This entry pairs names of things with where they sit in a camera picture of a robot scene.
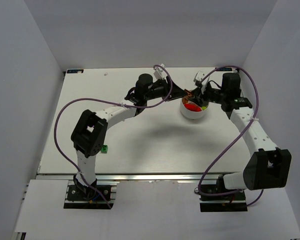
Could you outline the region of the orange lego brick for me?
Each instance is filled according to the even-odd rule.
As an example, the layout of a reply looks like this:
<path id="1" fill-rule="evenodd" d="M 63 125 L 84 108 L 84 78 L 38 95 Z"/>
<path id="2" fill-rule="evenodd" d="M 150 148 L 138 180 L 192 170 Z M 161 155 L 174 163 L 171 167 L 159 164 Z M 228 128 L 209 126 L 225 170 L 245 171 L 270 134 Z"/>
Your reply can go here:
<path id="1" fill-rule="evenodd" d="M 185 89 L 184 91 L 186 92 L 186 95 L 188 98 L 192 98 L 194 96 L 194 94 L 191 91 L 189 91 L 187 89 Z"/>

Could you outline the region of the red lego brick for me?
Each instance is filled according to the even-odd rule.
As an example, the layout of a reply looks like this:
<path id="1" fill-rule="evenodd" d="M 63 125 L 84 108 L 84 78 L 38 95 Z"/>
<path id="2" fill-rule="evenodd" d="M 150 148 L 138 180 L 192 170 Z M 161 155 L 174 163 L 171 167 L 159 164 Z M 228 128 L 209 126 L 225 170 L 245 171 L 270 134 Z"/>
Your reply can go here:
<path id="1" fill-rule="evenodd" d="M 184 105 L 184 107 L 189 110 L 189 111 L 192 111 L 192 112 L 201 112 L 202 111 L 202 108 L 196 104 L 193 104 L 193 103 L 186 103 Z"/>

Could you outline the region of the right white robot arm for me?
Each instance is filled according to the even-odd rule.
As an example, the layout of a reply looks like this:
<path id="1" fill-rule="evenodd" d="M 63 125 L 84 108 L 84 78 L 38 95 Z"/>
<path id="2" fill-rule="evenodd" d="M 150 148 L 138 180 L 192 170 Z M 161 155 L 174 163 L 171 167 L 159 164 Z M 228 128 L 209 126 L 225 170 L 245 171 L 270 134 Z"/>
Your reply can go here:
<path id="1" fill-rule="evenodd" d="M 228 119 L 237 127 L 250 160 L 241 172 L 225 174 L 221 185 L 226 191 L 264 190 L 283 188 L 287 184 L 292 155 L 279 148 L 268 136 L 256 118 L 258 107 L 242 96 L 238 73 L 226 72 L 221 85 L 213 88 L 210 82 L 195 81 L 192 98 L 197 103 L 215 103 L 221 106 Z"/>

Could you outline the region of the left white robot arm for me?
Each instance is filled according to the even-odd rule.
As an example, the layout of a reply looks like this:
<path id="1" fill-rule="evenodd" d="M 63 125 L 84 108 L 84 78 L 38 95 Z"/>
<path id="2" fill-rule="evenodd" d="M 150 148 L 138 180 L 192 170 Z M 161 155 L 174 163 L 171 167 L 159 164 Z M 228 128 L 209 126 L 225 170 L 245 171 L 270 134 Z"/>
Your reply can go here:
<path id="1" fill-rule="evenodd" d="M 183 98 L 187 92 L 178 87 L 170 77 L 153 81 L 150 74 L 138 77 L 123 103 L 104 110 L 82 112 L 70 139 L 73 142 L 79 171 L 74 177 L 74 184 L 87 200 L 95 197 L 96 192 L 89 186 L 96 187 L 96 155 L 102 150 L 107 130 L 114 125 L 139 115 L 149 100 L 165 99 L 168 101 Z"/>

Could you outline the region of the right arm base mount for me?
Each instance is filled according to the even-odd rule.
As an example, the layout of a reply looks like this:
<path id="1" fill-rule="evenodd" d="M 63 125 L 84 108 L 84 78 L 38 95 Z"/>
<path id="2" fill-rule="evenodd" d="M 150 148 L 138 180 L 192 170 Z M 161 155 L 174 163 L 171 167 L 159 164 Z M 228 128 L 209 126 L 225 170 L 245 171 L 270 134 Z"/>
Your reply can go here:
<path id="1" fill-rule="evenodd" d="M 247 202 L 244 192 L 225 196 L 203 196 L 200 195 L 198 187 L 194 193 L 199 196 L 199 206 L 201 213 L 230 213 L 247 212 Z"/>

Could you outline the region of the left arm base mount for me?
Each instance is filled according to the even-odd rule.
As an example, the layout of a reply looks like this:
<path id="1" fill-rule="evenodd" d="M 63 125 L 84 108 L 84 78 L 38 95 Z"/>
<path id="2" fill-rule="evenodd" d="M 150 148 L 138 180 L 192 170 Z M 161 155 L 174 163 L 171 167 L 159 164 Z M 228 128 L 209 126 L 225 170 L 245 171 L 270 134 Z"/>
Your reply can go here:
<path id="1" fill-rule="evenodd" d="M 98 185 L 97 189 L 103 194 L 112 208 L 116 197 L 116 187 L 112 185 Z M 92 193 L 85 196 L 74 184 L 70 184 L 67 187 L 63 208 L 77 210 L 110 210 L 99 193 L 93 190 Z"/>

